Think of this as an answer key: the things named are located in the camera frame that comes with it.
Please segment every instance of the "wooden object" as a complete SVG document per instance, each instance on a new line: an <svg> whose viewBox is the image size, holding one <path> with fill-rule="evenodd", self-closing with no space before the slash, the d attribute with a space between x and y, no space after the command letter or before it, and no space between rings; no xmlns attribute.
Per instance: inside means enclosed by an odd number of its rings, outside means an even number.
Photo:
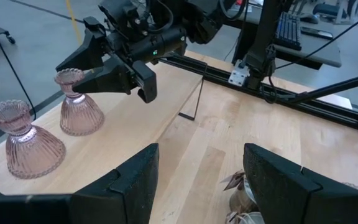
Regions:
<svg viewBox="0 0 358 224"><path fill-rule="evenodd" d="M231 64L213 58L188 56L232 69ZM276 80L288 89L300 87ZM197 95L198 89L183 113L193 114ZM224 223L235 190L223 192L227 183L221 181L242 169L246 142L358 186L358 130L210 82L204 83L196 120L177 117L158 142L160 170L150 219L153 224Z"/></svg>
<svg viewBox="0 0 358 224"><path fill-rule="evenodd" d="M94 134L83 137L64 134L59 127L60 105L34 121L61 139L67 148L63 163L44 177L32 180L13 177L6 166L5 143L0 144L0 192L73 193L156 142L198 86L201 76L162 63L152 69L157 74L158 97L149 104L137 96L136 90L131 96L90 94L106 116L103 127Z"/></svg>

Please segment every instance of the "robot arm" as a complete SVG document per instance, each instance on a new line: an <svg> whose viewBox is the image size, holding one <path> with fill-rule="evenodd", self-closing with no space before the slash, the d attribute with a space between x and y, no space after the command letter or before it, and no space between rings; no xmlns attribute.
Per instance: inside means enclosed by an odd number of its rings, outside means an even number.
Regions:
<svg viewBox="0 0 358 224"><path fill-rule="evenodd" d="M78 93L119 92L129 95L133 88L140 87L138 95L150 103L157 97L157 82L155 73L146 63L156 64L158 58L166 57L170 52L183 55L186 38L197 44L210 42L226 19L219 1L223 0L146 0L146 10L139 14L130 0L103 0L99 8L106 15L109 28L106 29L94 17L85 18L82 45L56 70L93 69L94 72L88 73L73 87ZM276 1L265 3L271 9L268 12L276 12L274 16L280 15L271 7L277 4ZM264 20L271 23L269 28L275 30L277 18ZM256 38L256 47L250 49L251 57L245 60L251 71L249 80L252 84L247 84L251 88L258 88L263 78L273 72L274 54L266 53L272 49L265 51L272 47L270 37L272 39L272 35L260 40Z"/></svg>

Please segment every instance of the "black cable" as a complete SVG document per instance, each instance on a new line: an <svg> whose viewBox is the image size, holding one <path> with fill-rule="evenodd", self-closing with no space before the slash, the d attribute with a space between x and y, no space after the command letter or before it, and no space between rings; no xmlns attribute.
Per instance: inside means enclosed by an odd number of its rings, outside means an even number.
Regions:
<svg viewBox="0 0 358 224"><path fill-rule="evenodd" d="M222 12L223 14L226 16L227 19L229 19L230 21L235 21L237 20L238 18L240 18L242 12L244 11L244 8L246 7L246 3L248 3L248 0L242 0L241 2L241 5L240 5L240 9L239 11L237 12L236 15L234 15L233 17L230 17L229 14L227 13L226 11L226 8L224 7L224 0L219 0L219 3L221 5L221 9L222 9Z"/></svg>
<svg viewBox="0 0 358 224"><path fill-rule="evenodd" d="M244 13L244 20L242 21L242 23L245 23L247 20L247 14L248 14L248 1L246 1L246 12ZM240 39L240 36L237 38L236 42L234 43L233 47L231 48L231 50L229 51L229 53L227 53L227 55L224 58L224 61L226 61L227 56L229 56L229 54L233 51L234 47L237 45L238 41Z"/></svg>
<svg viewBox="0 0 358 224"><path fill-rule="evenodd" d="M299 63L299 62L301 62L302 60L304 60L304 59L306 59L306 58L308 58L308 57L314 55L315 53L317 53L317 52L319 52L321 49L327 47L330 43L334 42L335 40L337 40L338 38L340 38L342 35L344 35L347 31L351 30L353 27L355 27L355 26L357 26L357 25L358 25L358 21L357 21L355 24L353 24L353 25L351 25L350 27L348 27L345 31L341 32L341 33L340 33L339 35L337 35L335 38L333 38L332 40L330 40L329 42L327 42L326 44L324 44L323 46L321 46L319 49L315 50L314 52L312 52L312 53L310 53L310 54L304 56L303 58L299 58L299 59L298 59L297 61L295 61L295 62L291 62L291 63L285 64L285 65L279 66L279 67L276 68L276 70L277 70L277 69L280 69L280 68L287 67L287 66L289 66L289 65L293 65L293 64L295 64L295 63Z"/></svg>
<svg viewBox="0 0 358 224"><path fill-rule="evenodd" d="M150 7L151 7L150 5L151 5L151 2L150 2L150 0L145 0L145 3L146 3L146 6L145 6L144 12L142 14L142 17L144 19L148 19L150 17Z"/></svg>
<svg viewBox="0 0 358 224"><path fill-rule="evenodd" d="M262 84L262 87L261 87L261 90L262 90L262 95L264 96L264 100L267 102L267 103L270 103L270 104L274 104L277 102L277 89L276 87L274 86L273 84L273 81L272 81L272 75L269 75L268 76L268 82L270 83L270 85L272 86L272 89L273 89L273 92L274 92L274 95L273 95L273 99L272 100L269 100L265 94L265 88L264 88L264 84Z"/></svg>
<svg viewBox="0 0 358 224"><path fill-rule="evenodd" d="M149 32L151 34L159 34L163 31L171 28L171 26L173 24L173 13L172 13L171 9L168 6L166 6L164 3L162 3L161 0L157 0L157 2L159 2L169 12L169 21L161 28L158 28L155 30L152 30L149 28L147 32Z"/></svg>
<svg viewBox="0 0 358 224"><path fill-rule="evenodd" d="M236 42L234 43L233 47L231 47L229 53L227 53L227 55L225 56L225 58L223 59L224 61L226 61L227 57L229 56L229 54L233 51L234 47L236 46L237 42L239 41L239 37L236 39Z"/></svg>
<svg viewBox="0 0 358 224"><path fill-rule="evenodd" d="M5 56L5 59L7 60L9 66L10 66L12 72L13 72L13 74L15 75L17 81L19 82L20 87L22 88L22 90L23 90L23 92L24 92L24 94L25 94L25 97L26 97L27 100L29 101L29 103L30 103L30 105L31 105L31 108L32 108L32 111L33 111L33 113L34 113L34 120L36 120L36 119L37 119L37 112L35 111L34 105L32 104L32 101L30 100L29 94L27 94L27 91L25 90L25 88L24 88L22 82L20 81L19 76L17 75L15 69L13 68L13 65L12 65L11 61L9 60L9 58L8 58L8 56L7 56L7 54L6 54L5 50L4 50L4 48L2 47L1 42L0 42L0 49L2 50L2 53L3 53L4 56Z"/></svg>

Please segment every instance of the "ribbed glass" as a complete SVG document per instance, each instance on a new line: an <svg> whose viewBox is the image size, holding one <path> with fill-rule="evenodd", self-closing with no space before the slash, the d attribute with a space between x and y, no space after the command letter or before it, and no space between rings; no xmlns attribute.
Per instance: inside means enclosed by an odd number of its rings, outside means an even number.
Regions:
<svg viewBox="0 0 358 224"><path fill-rule="evenodd" d="M7 168L21 179L41 177L56 169L66 148L44 128L31 124L30 106L21 100L0 102L0 129L6 139Z"/></svg>
<svg viewBox="0 0 358 224"><path fill-rule="evenodd" d="M85 77L83 71L74 68L57 73L55 82L60 85L66 98L62 103L60 127L72 136L84 136L97 131L104 122L104 115L87 94L75 93L73 85Z"/></svg>

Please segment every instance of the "thin metal rod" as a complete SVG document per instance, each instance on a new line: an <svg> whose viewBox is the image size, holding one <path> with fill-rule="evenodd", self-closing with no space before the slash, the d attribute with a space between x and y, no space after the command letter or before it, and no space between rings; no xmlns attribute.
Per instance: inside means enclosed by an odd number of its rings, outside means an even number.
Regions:
<svg viewBox="0 0 358 224"><path fill-rule="evenodd" d="M17 82L19 82L19 85L22 88L22 90L23 90L23 92L25 94L25 97L29 101L29 103L31 105L31 108L32 108L32 111L34 112L34 120L36 120L37 119L37 112L35 111L35 108L34 108L34 105L33 105L32 101L31 101L31 99L30 99L30 96L27 93L27 91L25 90L24 85L23 85L22 81L20 80L19 76L17 75L16 70L13 67L12 63L11 63L11 60L7 56L7 54L6 54L5 50L4 50L4 47L2 46L1 42L0 42L0 49L1 49L2 53L4 54L4 57L5 57L6 61L7 61L7 63L9 64L9 66L10 66L12 72L13 72L13 75L16 77Z"/></svg>
<svg viewBox="0 0 358 224"><path fill-rule="evenodd" d="M194 112L194 116L189 116L189 115L184 114L184 113L179 113L179 116L181 116L182 118L189 119L190 121L194 121L196 119L197 111L198 111L198 105L200 103L200 98L201 98L201 92L203 91L203 85L204 85L204 77L201 79L201 87L200 87L200 91L198 92L196 111Z"/></svg>
<svg viewBox="0 0 358 224"><path fill-rule="evenodd" d="M334 93L339 93L340 91L348 90L348 89L355 88L355 87L358 87L358 77L351 78L349 80L335 83L333 85L329 85L326 87L322 87L318 90L301 93L300 95L298 95L297 97L292 99L290 102L291 103L302 103L302 102L309 101L309 100L315 100L315 99L323 97L323 96L328 96L328 95L331 95Z"/></svg>

